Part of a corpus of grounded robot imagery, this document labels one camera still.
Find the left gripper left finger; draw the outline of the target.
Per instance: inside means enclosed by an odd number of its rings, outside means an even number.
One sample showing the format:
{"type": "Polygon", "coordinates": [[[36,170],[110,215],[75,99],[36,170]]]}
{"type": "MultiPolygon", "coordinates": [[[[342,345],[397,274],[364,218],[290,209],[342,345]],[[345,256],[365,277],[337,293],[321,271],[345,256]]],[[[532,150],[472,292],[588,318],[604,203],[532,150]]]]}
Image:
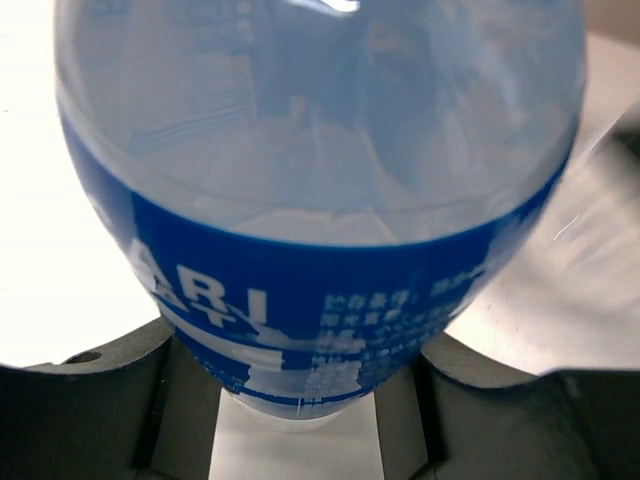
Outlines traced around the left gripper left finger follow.
{"type": "Polygon", "coordinates": [[[163,319],[62,364],[1,368],[4,479],[206,479],[220,384],[163,319]]]}

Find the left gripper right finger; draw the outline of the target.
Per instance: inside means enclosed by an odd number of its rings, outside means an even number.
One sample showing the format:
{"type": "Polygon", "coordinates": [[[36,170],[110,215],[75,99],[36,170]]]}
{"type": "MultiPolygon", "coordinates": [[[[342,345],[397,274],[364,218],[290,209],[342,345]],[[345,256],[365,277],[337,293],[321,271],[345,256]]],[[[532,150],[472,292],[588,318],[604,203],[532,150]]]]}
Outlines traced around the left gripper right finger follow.
{"type": "Polygon", "coordinates": [[[636,479],[639,373],[541,377],[447,334],[375,393],[386,479],[636,479]]]}

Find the water bottle blue label front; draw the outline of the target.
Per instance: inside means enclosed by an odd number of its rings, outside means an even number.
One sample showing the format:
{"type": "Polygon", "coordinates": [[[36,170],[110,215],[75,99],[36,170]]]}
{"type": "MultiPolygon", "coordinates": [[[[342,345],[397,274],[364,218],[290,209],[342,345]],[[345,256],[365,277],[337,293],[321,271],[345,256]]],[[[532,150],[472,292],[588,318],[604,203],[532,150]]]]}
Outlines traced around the water bottle blue label front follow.
{"type": "Polygon", "coordinates": [[[520,249],[585,88],[578,1],[58,1],[82,188],[238,401],[311,426],[520,249]]]}

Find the water bottle blue label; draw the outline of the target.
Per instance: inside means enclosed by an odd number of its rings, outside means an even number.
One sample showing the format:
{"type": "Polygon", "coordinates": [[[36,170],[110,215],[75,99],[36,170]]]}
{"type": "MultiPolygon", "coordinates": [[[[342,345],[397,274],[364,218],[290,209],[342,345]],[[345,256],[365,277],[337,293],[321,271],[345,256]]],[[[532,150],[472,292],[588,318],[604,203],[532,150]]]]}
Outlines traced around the water bottle blue label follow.
{"type": "Polygon", "coordinates": [[[587,53],[582,125],[551,202],[447,330],[534,375],[639,365],[639,162],[612,133],[639,113],[639,50],[593,34],[587,53]]]}
{"type": "Polygon", "coordinates": [[[82,188],[238,401],[311,426],[520,249],[585,88],[578,1],[58,1],[82,188]]]}

